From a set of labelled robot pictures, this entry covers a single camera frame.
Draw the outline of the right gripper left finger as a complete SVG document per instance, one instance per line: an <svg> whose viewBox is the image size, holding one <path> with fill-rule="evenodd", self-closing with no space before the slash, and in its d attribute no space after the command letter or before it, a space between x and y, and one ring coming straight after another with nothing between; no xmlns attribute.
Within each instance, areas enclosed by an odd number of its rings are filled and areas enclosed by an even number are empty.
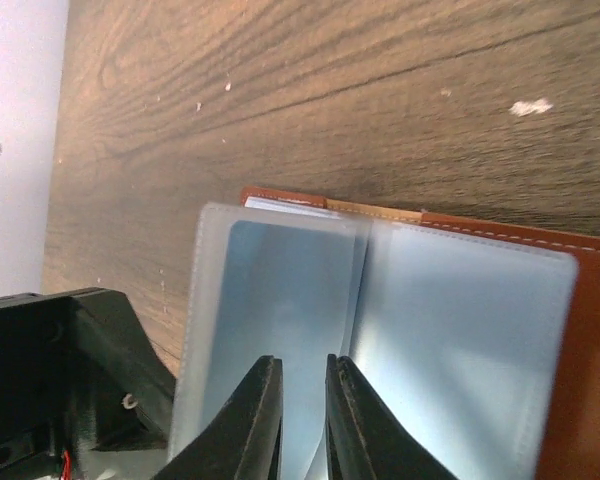
<svg viewBox="0 0 600 480"><path fill-rule="evenodd" d="M154 478L278 479L282 418L282 361L262 356L205 430Z"/></svg>

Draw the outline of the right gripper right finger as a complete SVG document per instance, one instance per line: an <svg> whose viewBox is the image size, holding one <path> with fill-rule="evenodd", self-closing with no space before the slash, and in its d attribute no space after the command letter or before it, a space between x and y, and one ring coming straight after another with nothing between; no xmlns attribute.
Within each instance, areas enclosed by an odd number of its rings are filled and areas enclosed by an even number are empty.
<svg viewBox="0 0 600 480"><path fill-rule="evenodd" d="M326 452L331 479L452 479L398 422L347 356L326 366Z"/></svg>

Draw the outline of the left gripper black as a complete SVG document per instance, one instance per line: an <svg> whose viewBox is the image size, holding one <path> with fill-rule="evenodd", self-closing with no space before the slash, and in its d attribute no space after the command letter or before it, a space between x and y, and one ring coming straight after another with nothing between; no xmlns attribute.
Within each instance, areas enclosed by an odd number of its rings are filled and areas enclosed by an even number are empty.
<svg viewBox="0 0 600 480"><path fill-rule="evenodd" d="M75 465L75 448L163 450L174 394L124 293L0 297L0 465Z"/></svg>

